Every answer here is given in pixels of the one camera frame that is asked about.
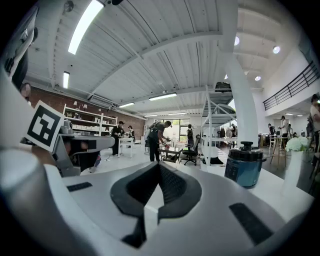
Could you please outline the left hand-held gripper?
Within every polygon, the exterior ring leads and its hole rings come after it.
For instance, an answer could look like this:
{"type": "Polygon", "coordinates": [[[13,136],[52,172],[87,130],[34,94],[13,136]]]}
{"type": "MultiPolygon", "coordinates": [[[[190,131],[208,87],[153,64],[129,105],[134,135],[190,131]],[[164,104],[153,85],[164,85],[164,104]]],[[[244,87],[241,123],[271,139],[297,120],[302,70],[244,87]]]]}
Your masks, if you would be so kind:
{"type": "Polygon", "coordinates": [[[115,144],[111,136],[75,136],[70,121],[41,100],[34,108],[25,138],[50,154],[63,177],[79,176],[94,167],[100,151],[115,144]],[[86,142],[88,150],[69,155],[65,142],[71,140],[86,142]]]}

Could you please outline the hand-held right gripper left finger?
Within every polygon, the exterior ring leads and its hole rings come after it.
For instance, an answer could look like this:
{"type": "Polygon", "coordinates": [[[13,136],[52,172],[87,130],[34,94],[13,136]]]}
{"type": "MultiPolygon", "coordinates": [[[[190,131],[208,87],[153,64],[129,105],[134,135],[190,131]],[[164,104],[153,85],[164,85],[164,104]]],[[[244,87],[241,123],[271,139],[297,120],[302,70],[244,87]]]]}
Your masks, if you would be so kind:
{"type": "Polygon", "coordinates": [[[151,256],[122,241],[133,233],[137,219],[122,214],[110,194],[116,181],[146,166],[147,162],[113,171],[61,177],[55,166],[45,165],[53,200],[76,237],[80,255],[151,256]]]}

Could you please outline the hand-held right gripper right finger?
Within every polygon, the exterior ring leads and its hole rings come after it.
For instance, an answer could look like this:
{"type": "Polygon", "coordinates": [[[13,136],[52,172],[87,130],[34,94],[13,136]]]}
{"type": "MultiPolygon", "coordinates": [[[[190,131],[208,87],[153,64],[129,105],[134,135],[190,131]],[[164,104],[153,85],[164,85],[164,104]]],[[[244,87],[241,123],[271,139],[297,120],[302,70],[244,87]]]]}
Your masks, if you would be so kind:
{"type": "Polygon", "coordinates": [[[246,205],[272,233],[286,223],[269,204],[230,179],[181,164],[167,166],[194,177],[201,198],[187,215],[161,219],[139,256],[255,255],[255,244],[230,210],[237,203],[246,205]]]}

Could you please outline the person's left forearm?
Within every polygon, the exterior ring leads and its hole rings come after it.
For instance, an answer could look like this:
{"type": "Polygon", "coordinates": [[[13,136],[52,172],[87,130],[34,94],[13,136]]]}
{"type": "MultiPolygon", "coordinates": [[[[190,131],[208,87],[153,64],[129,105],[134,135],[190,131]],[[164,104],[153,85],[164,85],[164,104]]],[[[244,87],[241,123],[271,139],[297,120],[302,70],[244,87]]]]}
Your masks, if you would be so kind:
{"type": "Polygon", "coordinates": [[[42,147],[39,147],[37,145],[34,146],[20,143],[18,148],[20,150],[27,151],[35,155],[43,165],[47,164],[56,166],[56,161],[54,160],[52,154],[46,149],[43,149],[42,147]]]}

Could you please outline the person's left hand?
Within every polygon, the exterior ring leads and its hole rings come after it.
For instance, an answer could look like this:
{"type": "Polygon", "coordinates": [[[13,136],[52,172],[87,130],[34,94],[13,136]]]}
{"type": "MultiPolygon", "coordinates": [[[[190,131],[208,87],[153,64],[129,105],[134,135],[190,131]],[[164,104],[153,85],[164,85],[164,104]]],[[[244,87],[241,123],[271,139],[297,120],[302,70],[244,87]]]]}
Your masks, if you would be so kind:
{"type": "Polygon", "coordinates": [[[69,156],[78,152],[86,152],[88,150],[88,144],[81,140],[65,141],[64,146],[69,156]]]}

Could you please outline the white small table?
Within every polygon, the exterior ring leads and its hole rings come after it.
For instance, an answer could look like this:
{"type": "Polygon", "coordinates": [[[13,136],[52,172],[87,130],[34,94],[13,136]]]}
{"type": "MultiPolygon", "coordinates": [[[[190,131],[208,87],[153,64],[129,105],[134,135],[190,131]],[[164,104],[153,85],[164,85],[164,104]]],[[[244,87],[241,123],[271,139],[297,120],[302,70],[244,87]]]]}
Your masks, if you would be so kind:
{"type": "Polygon", "coordinates": [[[126,146],[130,146],[130,158],[133,157],[133,146],[134,146],[134,139],[131,137],[121,137],[119,139],[119,142],[118,142],[118,157],[120,157],[122,154],[123,154],[123,149],[126,147],[126,146]]]}

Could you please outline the black cloth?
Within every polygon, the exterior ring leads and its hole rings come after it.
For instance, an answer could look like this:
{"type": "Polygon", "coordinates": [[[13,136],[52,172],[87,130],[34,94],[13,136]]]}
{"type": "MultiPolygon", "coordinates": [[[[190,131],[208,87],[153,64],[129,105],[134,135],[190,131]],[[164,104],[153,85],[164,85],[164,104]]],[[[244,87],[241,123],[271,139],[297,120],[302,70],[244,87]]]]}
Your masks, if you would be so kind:
{"type": "Polygon", "coordinates": [[[205,157],[202,159],[202,163],[205,165],[210,164],[212,165],[223,165],[224,163],[218,158],[218,157],[211,157],[210,158],[210,163],[209,163],[209,158],[205,157]]]}

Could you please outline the black office chair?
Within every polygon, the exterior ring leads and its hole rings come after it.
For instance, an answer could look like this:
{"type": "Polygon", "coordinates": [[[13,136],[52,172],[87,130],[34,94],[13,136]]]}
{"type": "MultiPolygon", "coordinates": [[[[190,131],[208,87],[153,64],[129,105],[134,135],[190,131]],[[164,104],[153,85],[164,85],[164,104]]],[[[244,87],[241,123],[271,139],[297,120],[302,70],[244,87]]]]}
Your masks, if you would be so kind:
{"type": "Polygon", "coordinates": [[[197,165],[197,157],[199,154],[198,151],[198,147],[199,147],[199,143],[201,140],[201,136],[199,134],[197,134],[195,136],[195,141],[193,142],[193,144],[186,144],[187,149],[184,149],[182,151],[182,154],[187,156],[187,158],[185,158],[185,163],[184,165],[186,165],[188,162],[193,163],[195,166],[197,165]]]}

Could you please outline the glass coffee table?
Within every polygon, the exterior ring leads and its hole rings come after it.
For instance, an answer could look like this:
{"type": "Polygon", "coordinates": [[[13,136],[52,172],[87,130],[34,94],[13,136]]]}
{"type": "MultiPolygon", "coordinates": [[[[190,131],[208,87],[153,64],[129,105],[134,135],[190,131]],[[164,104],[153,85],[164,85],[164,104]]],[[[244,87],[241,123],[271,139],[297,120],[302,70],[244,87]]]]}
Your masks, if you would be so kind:
{"type": "Polygon", "coordinates": [[[183,151],[183,148],[179,147],[160,147],[158,149],[160,153],[160,159],[164,162],[170,162],[170,163],[180,163],[180,154],[183,151]]]}

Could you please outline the white vase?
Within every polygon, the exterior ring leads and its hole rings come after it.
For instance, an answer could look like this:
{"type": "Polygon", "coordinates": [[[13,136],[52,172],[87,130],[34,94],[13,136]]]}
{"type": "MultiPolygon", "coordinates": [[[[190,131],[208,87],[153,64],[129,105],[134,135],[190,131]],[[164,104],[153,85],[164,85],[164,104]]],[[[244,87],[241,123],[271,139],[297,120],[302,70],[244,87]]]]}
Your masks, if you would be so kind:
{"type": "Polygon", "coordinates": [[[288,168],[285,172],[285,177],[282,185],[282,195],[289,197],[293,194],[297,187],[297,183],[300,177],[300,172],[303,163],[303,151],[292,151],[291,159],[288,168]]]}

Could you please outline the person's white shirt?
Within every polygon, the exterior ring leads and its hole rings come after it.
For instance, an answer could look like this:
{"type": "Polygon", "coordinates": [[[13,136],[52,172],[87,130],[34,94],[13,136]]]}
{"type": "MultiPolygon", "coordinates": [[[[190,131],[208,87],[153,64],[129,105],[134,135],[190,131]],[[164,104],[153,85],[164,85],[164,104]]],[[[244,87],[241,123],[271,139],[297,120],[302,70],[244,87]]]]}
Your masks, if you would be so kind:
{"type": "Polygon", "coordinates": [[[15,56],[21,45],[23,34],[34,30],[39,4],[35,3],[13,30],[11,37],[0,53],[0,150],[16,148],[27,133],[33,109],[21,94],[23,82],[18,90],[5,70],[6,59],[15,56]]]}

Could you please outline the wooden stool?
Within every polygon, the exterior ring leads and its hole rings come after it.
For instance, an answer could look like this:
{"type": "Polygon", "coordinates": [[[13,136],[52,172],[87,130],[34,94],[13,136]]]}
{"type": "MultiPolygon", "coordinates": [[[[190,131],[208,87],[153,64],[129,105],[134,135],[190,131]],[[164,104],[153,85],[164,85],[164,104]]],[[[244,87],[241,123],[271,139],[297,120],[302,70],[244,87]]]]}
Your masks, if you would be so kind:
{"type": "Polygon", "coordinates": [[[280,157],[283,157],[284,159],[284,166],[286,167],[287,165],[287,151],[286,151],[286,142],[287,142],[287,137],[275,137],[273,139],[273,151],[272,151],[272,156],[270,163],[272,163],[274,157],[277,157],[277,167],[279,166],[280,163],[280,157]]]}

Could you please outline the white round column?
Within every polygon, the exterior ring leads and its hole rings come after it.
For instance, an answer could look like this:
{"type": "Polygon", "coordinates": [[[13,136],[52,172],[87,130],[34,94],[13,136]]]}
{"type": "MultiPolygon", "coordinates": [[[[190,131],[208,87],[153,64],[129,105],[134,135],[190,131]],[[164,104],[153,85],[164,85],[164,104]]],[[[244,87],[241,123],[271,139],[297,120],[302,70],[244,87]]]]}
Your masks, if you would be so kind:
{"type": "Polygon", "coordinates": [[[251,87],[234,55],[238,29],[238,1],[216,0],[218,30],[222,37],[218,43],[218,66],[221,77],[228,76],[234,99],[238,127],[238,141],[258,145],[258,119],[251,87]]]}

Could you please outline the grey chest harness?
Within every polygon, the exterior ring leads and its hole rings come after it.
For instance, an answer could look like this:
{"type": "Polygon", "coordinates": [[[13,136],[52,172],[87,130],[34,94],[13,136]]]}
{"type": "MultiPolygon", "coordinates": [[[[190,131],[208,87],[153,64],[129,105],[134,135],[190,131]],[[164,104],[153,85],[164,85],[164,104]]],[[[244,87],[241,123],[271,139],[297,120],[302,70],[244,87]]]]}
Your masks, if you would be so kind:
{"type": "Polygon", "coordinates": [[[5,71],[8,73],[11,82],[20,90],[23,80],[28,71],[28,49],[38,38],[38,28],[34,27],[33,31],[27,34],[23,33],[20,40],[21,44],[16,49],[14,57],[7,58],[4,64],[5,71]]]}

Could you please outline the black suitcase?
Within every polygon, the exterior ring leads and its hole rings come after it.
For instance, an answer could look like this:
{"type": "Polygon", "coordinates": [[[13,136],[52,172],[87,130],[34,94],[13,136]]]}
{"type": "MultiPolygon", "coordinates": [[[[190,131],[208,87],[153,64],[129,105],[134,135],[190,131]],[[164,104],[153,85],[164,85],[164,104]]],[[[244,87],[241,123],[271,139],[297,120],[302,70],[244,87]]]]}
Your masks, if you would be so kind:
{"type": "Polygon", "coordinates": [[[227,82],[217,82],[215,86],[217,93],[230,93],[232,92],[231,85],[227,82]]]}

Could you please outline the black mezzanine railing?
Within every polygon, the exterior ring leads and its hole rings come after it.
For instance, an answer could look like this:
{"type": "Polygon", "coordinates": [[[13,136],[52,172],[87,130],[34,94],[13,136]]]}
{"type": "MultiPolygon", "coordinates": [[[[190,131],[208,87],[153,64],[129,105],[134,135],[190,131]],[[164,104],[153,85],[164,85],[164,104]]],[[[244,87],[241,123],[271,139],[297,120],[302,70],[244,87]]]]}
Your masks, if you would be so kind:
{"type": "Polygon", "coordinates": [[[264,109],[267,111],[279,104],[289,100],[293,96],[297,95],[304,89],[309,88],[313,83],[320,79],[320,72],[318,71],[316,64],[311,61],[308,66],[299,73],[291,82],[285,87],[280,89],[271,97],[267,98],[264,102],[264,109]]]}

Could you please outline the white wall shelf unit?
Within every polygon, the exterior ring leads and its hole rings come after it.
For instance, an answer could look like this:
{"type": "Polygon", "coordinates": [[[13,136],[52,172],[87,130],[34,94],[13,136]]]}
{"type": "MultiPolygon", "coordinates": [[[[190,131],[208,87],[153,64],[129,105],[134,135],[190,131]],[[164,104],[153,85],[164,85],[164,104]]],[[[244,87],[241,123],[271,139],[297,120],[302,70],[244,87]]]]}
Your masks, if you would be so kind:
{"type": "Polygon", "coordinates": [[[113,127],[118,124],[117,117],[109,117],[103,113],[92,113],[77,108],[63,108],[65,119],[70,121],[72,130],[77,135],[110,136],[113,127]]]}

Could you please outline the white wall air conditioner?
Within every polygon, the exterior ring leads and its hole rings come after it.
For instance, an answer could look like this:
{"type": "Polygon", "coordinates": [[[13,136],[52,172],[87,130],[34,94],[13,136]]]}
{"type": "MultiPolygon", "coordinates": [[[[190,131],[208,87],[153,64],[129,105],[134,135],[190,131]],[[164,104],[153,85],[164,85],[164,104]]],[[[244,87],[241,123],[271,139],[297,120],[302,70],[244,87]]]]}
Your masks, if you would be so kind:
{"type": "Polygon", "coordinates": [[[112,102],[111,100],[104,98],[104,97],[100,97],[97,95],[92,95],[89,98],[89,101],[95,104],[100,104],[100,105],[106,105],[106,106],[113,106],[114,102],[112,102]]]}

